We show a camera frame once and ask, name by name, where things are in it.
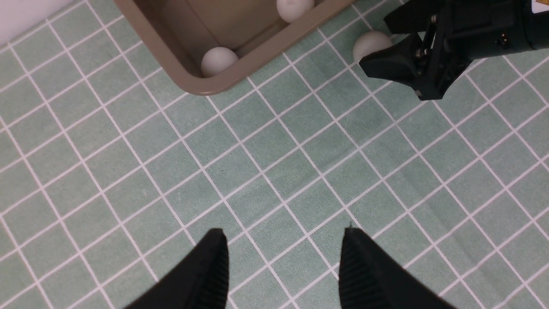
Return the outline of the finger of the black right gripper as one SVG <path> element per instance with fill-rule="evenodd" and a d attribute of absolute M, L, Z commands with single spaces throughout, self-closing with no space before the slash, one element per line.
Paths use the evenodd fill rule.
<path fill-rule="evenodd" d="M 385 79 L 411 86 L 424 71 L 427 57 L 422 54 L 423 40 L 410 34 L 392 47 L 377 51 L 359 61 L 369 78 Z"/>
<path fill-rule="evenodd" d="M 441 0 L 410 0 L 386 15 L 384 21 L 393 34 L 421 33 L 441 8 Z"/>

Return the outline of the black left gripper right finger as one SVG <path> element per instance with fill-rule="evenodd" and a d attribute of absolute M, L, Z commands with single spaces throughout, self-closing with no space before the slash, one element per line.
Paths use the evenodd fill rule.
<path fill-rule="evenodd" d="M 339 299 L 343 309 L 454 308 L 357 227 L 347 227 L 344 232 Z"/>

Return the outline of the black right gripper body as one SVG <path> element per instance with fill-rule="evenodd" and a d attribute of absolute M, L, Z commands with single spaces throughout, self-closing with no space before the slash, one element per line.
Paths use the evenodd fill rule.
<path fill-rule="evenodd" d="M 423 53 L 418 79 L 413 82 L 420 100 L 443 98 L 449 86 L 472 63 L 466 55 L 464 43 L 489 26 L 490 2 L 486 0 L 411 0 L 410 15 L 416 21 L 425 21 L 423 42 L 418 49 Z"/>

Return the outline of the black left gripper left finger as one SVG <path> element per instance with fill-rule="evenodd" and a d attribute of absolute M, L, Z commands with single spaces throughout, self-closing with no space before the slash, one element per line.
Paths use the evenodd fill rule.
<path fill-rule="evenodd" d="M 128 309 L 224 309 L 229 288 L 227 237 L 210 229 L 198 244 Z"/>

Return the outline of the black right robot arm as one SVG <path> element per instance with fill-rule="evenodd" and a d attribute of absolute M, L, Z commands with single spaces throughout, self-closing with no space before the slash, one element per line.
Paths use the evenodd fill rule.
<path fill-rule="evenodd" d="M 396 44 L 371 31 L 354 58 L 369 78 L 404 84 L 420 100 L 443 98 L 475 59 L 548 47 L 546 0 L 410 0 L 384 21 Z"/>

